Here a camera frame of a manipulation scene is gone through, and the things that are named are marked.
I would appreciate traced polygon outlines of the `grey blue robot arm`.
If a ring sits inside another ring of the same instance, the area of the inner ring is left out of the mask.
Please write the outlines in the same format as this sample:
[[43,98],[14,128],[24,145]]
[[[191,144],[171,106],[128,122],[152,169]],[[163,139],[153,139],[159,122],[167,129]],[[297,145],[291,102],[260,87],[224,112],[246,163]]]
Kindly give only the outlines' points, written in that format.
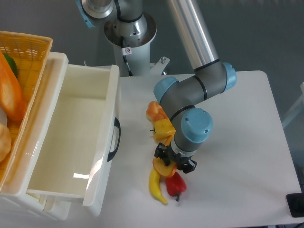
[[[78,0],[85,24],[93,28],[105,20],[104,34],[114,48],[121,76],[148,76],[150,43],[156,35],[154,19],[143,11],[141,0]],[[155,157],[171,162],[184,173],[195,170],[192,160],[209,137],[213,121],[197,104],[232,88],[237,81],[234,68],[217,55],[201,11],[194,0],[167,2],[194,75],[179,81],[166,77],[154,87],[154,95],[175,128],[169,145],[159,144]]]

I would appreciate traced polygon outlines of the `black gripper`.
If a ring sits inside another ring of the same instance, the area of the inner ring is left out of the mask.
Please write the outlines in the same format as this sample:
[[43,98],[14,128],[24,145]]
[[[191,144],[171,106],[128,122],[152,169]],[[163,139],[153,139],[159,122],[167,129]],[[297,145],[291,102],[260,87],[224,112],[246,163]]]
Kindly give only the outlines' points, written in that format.
[[171,160],[178,165],[178,170],[183,173],[190,173],[196,169],[197,162],[190,160],[193,152],[186,152],[177,147],[176,145],[170,144],[168,147],[163,143],[158,143],[154,157],[160,158],[166,166],[169,166]]

